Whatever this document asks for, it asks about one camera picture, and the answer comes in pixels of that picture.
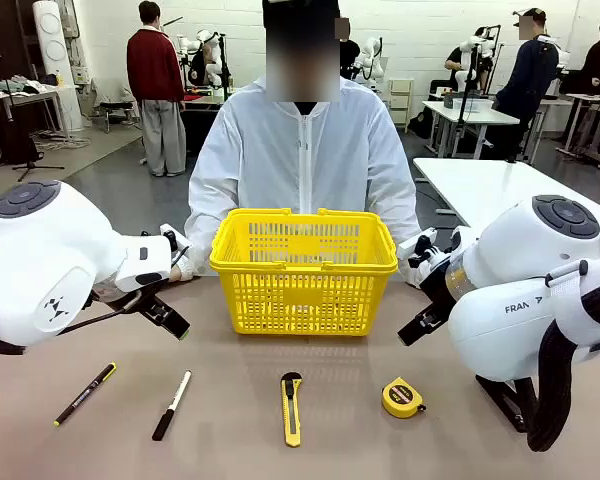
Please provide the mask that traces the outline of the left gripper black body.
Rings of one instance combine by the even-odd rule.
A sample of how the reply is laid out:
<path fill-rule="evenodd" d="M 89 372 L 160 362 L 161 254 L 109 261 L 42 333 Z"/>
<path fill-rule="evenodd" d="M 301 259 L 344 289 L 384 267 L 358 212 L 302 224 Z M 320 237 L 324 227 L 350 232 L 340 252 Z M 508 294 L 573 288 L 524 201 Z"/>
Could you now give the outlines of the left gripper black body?
<path fill-rule="evenodd" d="M 167 280 L 162 280 L 145 285 L 134 292 L 124 294 L 116 301 L 105 302 L 111 312 L 95 317 L 95 320 L 105 320 L 117 315 L 133 313 L 139 313 L 147 320 L 153 320 L 152 308 L 155 305 L 167 305 L 157 297 L 167 283 Z"/>

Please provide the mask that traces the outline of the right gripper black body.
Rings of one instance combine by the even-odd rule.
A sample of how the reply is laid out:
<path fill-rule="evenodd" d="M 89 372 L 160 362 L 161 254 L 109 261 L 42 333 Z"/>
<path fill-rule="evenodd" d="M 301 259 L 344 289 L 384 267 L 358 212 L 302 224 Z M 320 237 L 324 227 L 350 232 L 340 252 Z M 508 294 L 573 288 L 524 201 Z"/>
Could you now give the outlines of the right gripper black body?
<path fill-rule="evenodd" d="M 421 282 L 421 290 L 431 304 L 419 314 L 421 325 L 442 325 L 461 298 L 461 281 L 449 264 L 440 264 Z"/>

